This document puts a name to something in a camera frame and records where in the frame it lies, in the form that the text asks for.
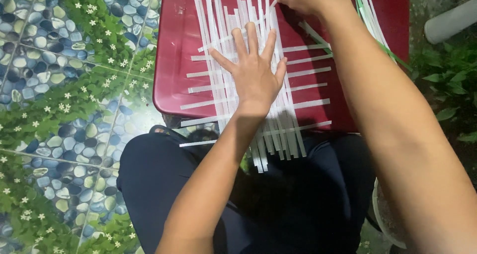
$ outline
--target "left hand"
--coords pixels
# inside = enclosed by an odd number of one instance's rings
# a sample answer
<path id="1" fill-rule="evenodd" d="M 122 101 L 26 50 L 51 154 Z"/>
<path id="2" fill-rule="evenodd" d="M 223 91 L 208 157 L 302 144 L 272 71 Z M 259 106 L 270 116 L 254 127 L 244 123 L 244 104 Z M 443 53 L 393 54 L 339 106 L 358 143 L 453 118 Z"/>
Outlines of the left hand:
<path id="1" fill-rule="evenodd" d="M 277 67 L 276 74 L 271 72 L 271 59 L 275 50 L 277 32 L 270 31 L 262 55 L 259 55 L 259 41 L 255 24 L 245 26 L 248 35 L 248 49 L 245 46 L 242 32 L 239 28 L 232 30 L 238 53 L 238 63 L 234 64 L 217 50 L 211 49 L 210 55 L 227 71 L 235 81 L 239 98 L 239 107 L 247 113 L 265 117 L 270 111 L 272 103 L 277 98 L 287 72 L 287 58 L 284 57 Z"/>

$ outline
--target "white pipe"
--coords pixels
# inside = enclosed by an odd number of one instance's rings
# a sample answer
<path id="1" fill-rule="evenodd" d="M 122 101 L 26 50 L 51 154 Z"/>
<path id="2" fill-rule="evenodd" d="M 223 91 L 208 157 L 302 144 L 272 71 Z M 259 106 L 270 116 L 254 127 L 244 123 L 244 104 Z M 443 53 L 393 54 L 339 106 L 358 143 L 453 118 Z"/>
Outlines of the white pipe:
<path id="1" fill-rule="evenodd" d="M 424 26 L 431 44 L 444 42 L 477 22 L 477 0 L 470 0 L 452 10 L 430 19 Z"/>

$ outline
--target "forearm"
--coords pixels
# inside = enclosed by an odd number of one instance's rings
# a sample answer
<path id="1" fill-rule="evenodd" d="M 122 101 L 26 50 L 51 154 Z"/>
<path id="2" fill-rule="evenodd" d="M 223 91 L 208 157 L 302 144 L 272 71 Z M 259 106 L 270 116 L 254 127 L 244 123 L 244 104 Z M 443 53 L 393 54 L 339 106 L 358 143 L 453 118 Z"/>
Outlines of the forearm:
<path id="1" fill-rule="evenodd" d="M 458 251 L 455 242 L 465 250 L 468 235 L 476 235 L 475 191 L 432 109 L 380 49 L 351 1 L 319 16 L 330 32 L 343 92 L 378 177 L 397 201 L 414 241 L 426 252 Z"/>
<path id="2" fill-rule="evenodd" d="M 249 110 L 239 106 L 177 196 L 164 233 L 190 239 L 212 238 L 240 162 L 262 120 L 263 117 L 249 116 Z"/>

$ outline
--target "lap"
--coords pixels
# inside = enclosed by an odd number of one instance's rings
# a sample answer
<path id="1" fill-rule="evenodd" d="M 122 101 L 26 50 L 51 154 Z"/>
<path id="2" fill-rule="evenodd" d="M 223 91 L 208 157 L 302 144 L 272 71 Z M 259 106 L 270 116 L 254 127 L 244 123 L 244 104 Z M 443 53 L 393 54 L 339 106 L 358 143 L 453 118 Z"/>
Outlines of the lap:
<path id="1" fill-rule="evenodd" d="M 131 140 L 121 157 L 118 188 L 146 254 L 154 253 L 172 203 L 200 162 L 179 143 L 166 134 L 145 134 Z M 291 237 L 285 241 L 310 251 L 325 250 L 324 244 L 341 240 L 348 242 L 343 251 L 356 250 L 373 186 L 369 155 L 363 154 L 366 147 L 355 136 L 319 145 L 305 140 L 305 145 L 306 159 L 281 162 L 271 158 L 271 174 L 275 171 L 297 179 L 282 217 L 262 227 L 230 203 L 216 230 L 216 249 L 238 253 L 266 241 L 283 250 L 285 246 L 271 239 L 270 233 L 279 240 Z M 223 233 L 226 238 L 219 238 Z"/>

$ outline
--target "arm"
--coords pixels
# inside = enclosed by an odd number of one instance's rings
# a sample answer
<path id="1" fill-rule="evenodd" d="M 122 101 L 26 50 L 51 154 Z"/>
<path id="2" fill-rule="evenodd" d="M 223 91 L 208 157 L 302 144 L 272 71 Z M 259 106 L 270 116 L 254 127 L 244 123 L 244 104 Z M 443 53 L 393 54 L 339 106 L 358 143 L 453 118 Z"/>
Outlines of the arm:
<path id="1" fill-rule="evenodd" d="M 477 249 L 477 195 L 432 109 L 369 34 L 350 0 L 280 0 L 317 15 L 387 197 L 424 253 Z"/>
<path id="2" fill-rule="evenodd" d="M 237 170 L 259 125 L 276 99 L 286 73 L 286 58 L 276 76 L 270 69 L 276 33 L 271 32 L 262 56 L 258 53 L 255 25 L 247 24 L 247 53 L 242 32 L 232 31 L 239 63 L 233 64 L 216 50 L 211 55 L 232 73 L 238 108 L 220 138 L 177 196 L 164 224 L 156 253 L 213 253 L 212 237 L 229 199 Z"/>

